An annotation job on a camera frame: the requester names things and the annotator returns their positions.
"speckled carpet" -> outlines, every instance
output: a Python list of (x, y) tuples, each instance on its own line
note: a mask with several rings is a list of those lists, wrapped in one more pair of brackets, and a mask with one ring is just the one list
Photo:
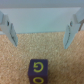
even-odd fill
[(18, 34), (18, 47), (0, 35), (0, 84), (30, 84), (31, 59), (48, 59), (48, 84), (84, 84), (84, 31), (76, 34), (68, 49), (64, 32)]

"floor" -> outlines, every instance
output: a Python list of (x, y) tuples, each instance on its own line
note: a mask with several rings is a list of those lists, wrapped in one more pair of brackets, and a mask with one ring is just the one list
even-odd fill
[(48, 59), (48, 84), (84, 84), (84, 31), (68, 49), (64, 32), (18, 34), (18, 47), (0, 35), (0, 84), (30, 84), (31, 59)]

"dark purple block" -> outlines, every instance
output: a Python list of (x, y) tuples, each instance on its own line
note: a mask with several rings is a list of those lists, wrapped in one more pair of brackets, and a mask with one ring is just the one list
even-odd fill
[(28, 76), (30, 84), (47, 84), (48, 83), (48, 60), (31, 59)]

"beige carpet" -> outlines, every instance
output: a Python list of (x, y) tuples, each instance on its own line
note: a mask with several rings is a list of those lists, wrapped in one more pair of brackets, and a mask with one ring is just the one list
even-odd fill
[(62, 33), (19, 34), (18, 47), (0, 35), (0, 84), (30, 84), (30, 59), (48, 59), (48, 84), (84, 84), (84, 31), (70, 47), (63, 47)]

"yellow letter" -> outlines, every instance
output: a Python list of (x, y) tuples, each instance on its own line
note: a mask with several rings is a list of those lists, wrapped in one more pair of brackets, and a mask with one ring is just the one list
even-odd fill
[(36, 84), (42, 84), (42, 83), (44, 82), (44, 80), (43, 80), (43, 78), (41, 78), (41, 77), (35, 77), (35, 78), (33, 79), (33, 82), (36, 83)]
[(43, 70), (44, 66), (43, 66), (43, 63), (42, 62), (34, 62), (34, 66), (33, 67), (34, 68), (38, 68), (38, 65), (37, 64), (40, 64), (41, 65), (41, 69), (40, 70), (34, 69), (34, 72), (39, 73), (39, 72), (41, 72)]

